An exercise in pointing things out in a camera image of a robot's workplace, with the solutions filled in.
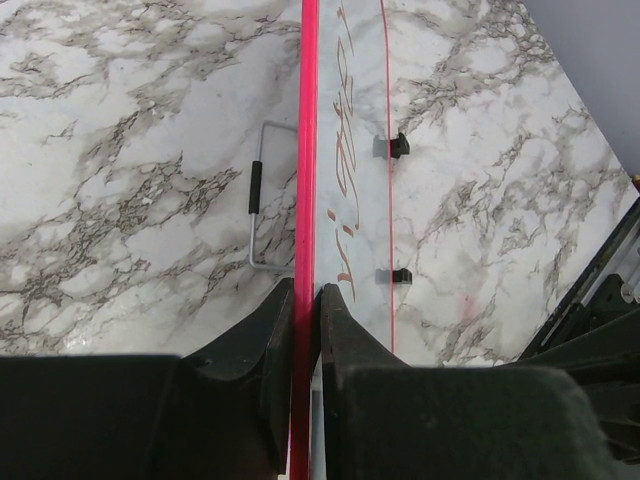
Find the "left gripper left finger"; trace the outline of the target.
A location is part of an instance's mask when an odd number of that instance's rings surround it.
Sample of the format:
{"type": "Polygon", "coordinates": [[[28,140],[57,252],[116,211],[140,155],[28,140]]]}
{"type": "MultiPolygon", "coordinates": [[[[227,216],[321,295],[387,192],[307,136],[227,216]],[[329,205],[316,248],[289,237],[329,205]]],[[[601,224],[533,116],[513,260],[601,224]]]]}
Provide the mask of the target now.
{"type": "Polygon", "coordinates": [[[5,357],[5,479],[275,479],[286,470],[293,282],[189,356],[5,357]]]}

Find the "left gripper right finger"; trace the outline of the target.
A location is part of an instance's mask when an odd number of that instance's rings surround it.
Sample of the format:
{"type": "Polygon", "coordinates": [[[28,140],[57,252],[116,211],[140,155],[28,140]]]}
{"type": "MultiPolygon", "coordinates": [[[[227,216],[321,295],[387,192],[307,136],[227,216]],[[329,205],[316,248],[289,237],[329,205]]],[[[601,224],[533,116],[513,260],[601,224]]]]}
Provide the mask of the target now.
{"type": "Polygon", "coordinates": [[[319,296],[331,479],[614,479],[586,393],[539,367],[412,367],[319,296]]]}

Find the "pink framed whiteboard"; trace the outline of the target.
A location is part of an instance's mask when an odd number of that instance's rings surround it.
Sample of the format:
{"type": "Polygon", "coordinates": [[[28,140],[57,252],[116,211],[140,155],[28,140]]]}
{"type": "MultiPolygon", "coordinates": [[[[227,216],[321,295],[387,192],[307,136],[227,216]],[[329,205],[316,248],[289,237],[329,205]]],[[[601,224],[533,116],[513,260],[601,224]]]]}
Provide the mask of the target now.
{"type": "Polygon", "coordinates": [[[319,443],[312,319],[334,284],[355,319],[395,345],[389,35],[380,1],[302,5],[289,475],[319,443]]]}

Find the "black whiteboard stand clip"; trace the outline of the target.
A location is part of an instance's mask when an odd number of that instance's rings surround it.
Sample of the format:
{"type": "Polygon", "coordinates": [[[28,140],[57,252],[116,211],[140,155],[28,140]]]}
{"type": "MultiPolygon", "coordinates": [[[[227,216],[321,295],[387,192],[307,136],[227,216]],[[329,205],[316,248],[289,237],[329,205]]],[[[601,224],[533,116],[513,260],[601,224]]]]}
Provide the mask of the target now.
{"type": "Polygon", "coordinates": [[[409,155],[411,147],[406,135],[399,132],[398,135],[389,142],[390,156],[393,159],[400,159],[402,156],[409,155]]]}

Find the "black mounting rail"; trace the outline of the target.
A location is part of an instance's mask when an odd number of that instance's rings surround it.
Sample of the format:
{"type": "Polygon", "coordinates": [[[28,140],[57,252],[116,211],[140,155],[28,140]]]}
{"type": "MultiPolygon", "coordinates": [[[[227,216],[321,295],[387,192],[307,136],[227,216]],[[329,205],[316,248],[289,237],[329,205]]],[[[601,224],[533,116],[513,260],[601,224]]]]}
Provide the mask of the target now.
{"type": "Polygon", "coordinates": [[[518,358],[569,374],[613,457],[639,463],[639,203],[614,228],[518,358]]]}

